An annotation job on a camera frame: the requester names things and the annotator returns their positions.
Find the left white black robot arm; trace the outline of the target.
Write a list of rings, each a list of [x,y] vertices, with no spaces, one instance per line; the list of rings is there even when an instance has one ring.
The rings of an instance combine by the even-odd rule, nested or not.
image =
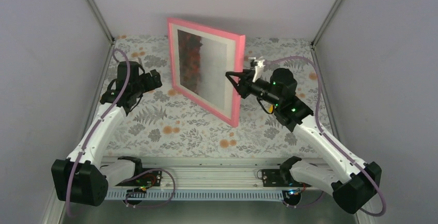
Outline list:
[[[121,156],[109,166],[103,166],[102,159],[115,129],[139,104],[143,94],[161,86],[157,70],[146,72],[135,61],[118,65],[117,77],[103,93],[92,125],[67,158],[55,160],[51,167],[60,201],[99,206],[110,188],[125,180],[130,185],[143,180],[141,159]]]

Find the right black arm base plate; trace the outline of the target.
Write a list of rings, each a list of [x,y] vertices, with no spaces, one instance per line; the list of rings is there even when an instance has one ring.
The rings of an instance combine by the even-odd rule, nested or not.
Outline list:
[[[300,183],[294,179],[283,179],[279,169],[259,169],[255,173],[257,179],[265,188],[298,188],[311,187],[309,184]]]

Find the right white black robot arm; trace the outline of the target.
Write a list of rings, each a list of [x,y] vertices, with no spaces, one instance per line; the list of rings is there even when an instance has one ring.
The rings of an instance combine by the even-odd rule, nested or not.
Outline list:
[[[271,104],[276,120],[310,144],[329,166],[323,169],[293,156],[279,167],[279,178],[285,186],[302,183],[316,187],[349,214],[362,211],[369,200],[381,194],[381,167],[356,156],[322,127],[316,112],[296,96],[297,81],[290,70],[274,70],[269,81],[255,81],[255,74],[255,70],[245,69],[228,71],[225,76],[242,98],[253,95],[258,102]]]

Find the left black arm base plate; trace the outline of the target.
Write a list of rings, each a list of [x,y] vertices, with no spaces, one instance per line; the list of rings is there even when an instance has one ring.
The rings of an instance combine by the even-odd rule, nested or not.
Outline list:
[[[147,173],[135,176],[134,179],[126,179],[116,186],[132,186],[132,187],[158,187],[161,185],[161,179],[163,172],[160,170],[152,171],[151,169],[145,170]]]

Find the autumn forest photo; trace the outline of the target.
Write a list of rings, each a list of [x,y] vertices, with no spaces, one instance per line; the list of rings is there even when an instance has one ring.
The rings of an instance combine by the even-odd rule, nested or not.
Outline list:
[[[180,84],[217,108],[225,107],[227,45],[178,30]]]

